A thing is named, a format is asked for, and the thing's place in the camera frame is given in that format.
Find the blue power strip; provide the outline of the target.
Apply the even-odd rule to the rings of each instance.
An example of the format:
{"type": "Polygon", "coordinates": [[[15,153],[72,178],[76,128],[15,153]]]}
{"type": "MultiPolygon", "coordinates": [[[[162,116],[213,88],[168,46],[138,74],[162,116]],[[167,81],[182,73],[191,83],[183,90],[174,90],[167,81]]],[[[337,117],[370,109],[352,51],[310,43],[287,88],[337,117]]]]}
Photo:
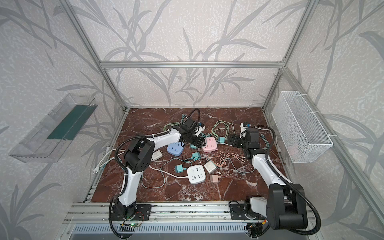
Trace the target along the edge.
{"type": "Polygon", "coordinates": [[[184,151],[185,144],[182,142],[172,143],[167,146],[167,152],[170,155],[179,157],[184,151]]]}

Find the pink power strip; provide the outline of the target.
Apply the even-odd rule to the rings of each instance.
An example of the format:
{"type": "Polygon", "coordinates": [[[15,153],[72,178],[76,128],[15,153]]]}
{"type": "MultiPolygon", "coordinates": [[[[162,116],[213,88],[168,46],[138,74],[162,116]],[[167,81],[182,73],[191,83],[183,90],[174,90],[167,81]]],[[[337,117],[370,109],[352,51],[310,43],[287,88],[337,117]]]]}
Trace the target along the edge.
{"type": "Polygon", "coordinates": [[[210,153],[217,150],[217,141],[214,137],[205,138],[205,145],[202,147],[203,152],[210,153]]]}

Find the white charger plug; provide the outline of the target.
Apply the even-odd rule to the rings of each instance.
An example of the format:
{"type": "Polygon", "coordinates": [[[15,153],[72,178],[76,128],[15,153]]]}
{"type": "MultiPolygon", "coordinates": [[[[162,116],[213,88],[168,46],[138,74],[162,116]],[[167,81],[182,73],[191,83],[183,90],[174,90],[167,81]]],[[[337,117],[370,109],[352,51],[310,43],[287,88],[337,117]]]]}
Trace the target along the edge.
{"type": "Polygon", "coordinates": [[[159,160],[162,157],[163,157],[163,154],[161,153],[161,151],[156,151],[152,155],[152,161],[159,160]]]}
{"type": "Polygon", "coordinates": [[[212,174],[217,169],[217,166],[212,161],[208,161],[204,164],[204,168],[209,174],[212,174]]]}

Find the white power strip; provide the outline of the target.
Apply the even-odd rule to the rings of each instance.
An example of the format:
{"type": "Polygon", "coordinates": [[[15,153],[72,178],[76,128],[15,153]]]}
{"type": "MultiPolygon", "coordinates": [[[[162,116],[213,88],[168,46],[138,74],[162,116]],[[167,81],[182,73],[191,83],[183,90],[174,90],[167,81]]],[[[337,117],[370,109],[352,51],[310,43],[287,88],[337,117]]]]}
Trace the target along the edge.
{"type": "Polygon", "coordinates": [[[187,169],[187,177],[192,185],[200,184],[206,180],[206,173],[202,165],[194,165],[187,169]]]}

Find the pink charger plug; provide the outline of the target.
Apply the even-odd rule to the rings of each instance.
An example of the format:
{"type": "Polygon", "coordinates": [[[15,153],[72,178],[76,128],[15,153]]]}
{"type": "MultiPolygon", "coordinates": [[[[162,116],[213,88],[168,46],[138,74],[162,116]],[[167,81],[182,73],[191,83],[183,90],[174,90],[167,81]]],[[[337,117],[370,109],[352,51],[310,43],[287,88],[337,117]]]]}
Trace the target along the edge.
{"type": "Polygon", "coordinates": [[[218,175],[210,175],[210,182],[213,184],[217,184],[219,182],[219,176],[218,175]]]}

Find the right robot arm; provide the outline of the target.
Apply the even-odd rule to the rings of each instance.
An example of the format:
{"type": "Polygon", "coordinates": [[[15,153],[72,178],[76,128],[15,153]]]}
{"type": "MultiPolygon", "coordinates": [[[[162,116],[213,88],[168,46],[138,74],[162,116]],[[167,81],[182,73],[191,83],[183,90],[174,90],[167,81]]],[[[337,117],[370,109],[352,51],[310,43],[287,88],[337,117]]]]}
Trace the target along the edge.
{"type": "Polygon", "coordinates": [[[321,217],[316,207],[305,196],[300,184],[287,179],[274,165],[270,151],[276,140],[275,131],[267,126],[251,127],[242,124],[233,147],[241,148],[246,159],[266,183],[268,197],[251,197],[244,201],[244,216],[254,220],[265,217],[268,228],[288,230],[294,234],[311,236],[321,229],[321,217]]]}

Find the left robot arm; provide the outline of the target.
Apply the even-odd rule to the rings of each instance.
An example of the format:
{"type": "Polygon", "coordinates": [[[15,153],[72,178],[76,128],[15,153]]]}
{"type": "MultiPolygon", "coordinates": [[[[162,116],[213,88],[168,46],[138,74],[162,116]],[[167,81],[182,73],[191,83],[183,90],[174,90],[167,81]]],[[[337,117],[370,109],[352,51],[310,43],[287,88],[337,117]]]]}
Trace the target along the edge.
{"type": "Polygon", "coordinates": [[[131,218],[136,212],[137,191],[143,172],[150,166],[153,153],[169,144],[189,143],[197,148],[206,145],[200,133],[205,125],[192,119],[186,119],[168,130],[151,134],[139,135],[128,139],[117,147],[119,151],[125,144],[129,146],[123,154],[123,160],[115,156],[115,161],[124,171],[124,179],[118,195],[111,200],[110,213],[124,219],[131,218]]]}

